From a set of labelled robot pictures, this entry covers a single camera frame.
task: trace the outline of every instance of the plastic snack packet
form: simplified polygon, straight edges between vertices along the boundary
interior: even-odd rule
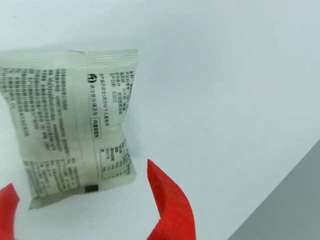
[[[135,179],[122,123],[137,66],[137,50],[0,53],[30,208]]]

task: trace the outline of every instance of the white table surface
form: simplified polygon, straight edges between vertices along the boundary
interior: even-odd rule
[[[142,240],[159,219],[152,159],[226,240],[320,138],[317,0],[1,0],[0,50],[137,48],[125,131],[137,180],[28,211],[0,99],[0,187],[21,198],[18,240]]]

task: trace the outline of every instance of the white food packet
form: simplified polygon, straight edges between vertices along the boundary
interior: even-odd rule
[[[0,53],[30,208],[136,178],[122,123],[137,66],[137,50]]]

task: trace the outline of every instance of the red foam pad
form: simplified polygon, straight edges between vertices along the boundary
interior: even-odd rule
[[[19,197],[12,184],[0,190],[0,240],[14,240],[14,220]]]
[[[148,240],[195,240],[194,215],[184,192],[151,160],[147,174],[161,217]]]

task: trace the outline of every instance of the logo symbol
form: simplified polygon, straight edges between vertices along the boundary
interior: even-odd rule
[[[97,81],[97,75],[95,74],[88,74],[88,83],[95,83]]]

